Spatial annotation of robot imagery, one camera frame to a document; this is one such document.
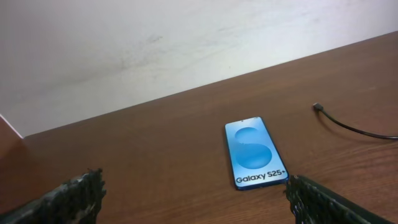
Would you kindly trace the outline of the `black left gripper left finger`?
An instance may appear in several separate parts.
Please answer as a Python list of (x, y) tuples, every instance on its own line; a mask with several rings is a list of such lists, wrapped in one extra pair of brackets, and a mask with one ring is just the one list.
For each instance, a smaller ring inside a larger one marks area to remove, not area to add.
[(40, 198), (1, 214), (1, 224), (94, 224), (106, 195), (102, 169), (88, 170)]

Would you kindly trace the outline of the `blue Samsung Galaxy smartphone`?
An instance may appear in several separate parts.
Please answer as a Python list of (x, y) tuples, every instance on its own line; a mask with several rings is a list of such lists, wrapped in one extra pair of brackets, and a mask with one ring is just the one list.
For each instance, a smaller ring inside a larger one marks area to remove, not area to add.
[(224, 126), (226, 142), (238, 190), (251, 190), (288, 181), (289, 172), (271, 135), (259, 116)]

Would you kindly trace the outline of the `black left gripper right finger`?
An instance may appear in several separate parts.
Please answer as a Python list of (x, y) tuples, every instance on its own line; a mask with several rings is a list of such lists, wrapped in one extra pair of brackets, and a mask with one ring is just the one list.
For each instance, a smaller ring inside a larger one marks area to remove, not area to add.
[(292, 175), (284, 191), (296, 223), (392, 224), (302, 175)]

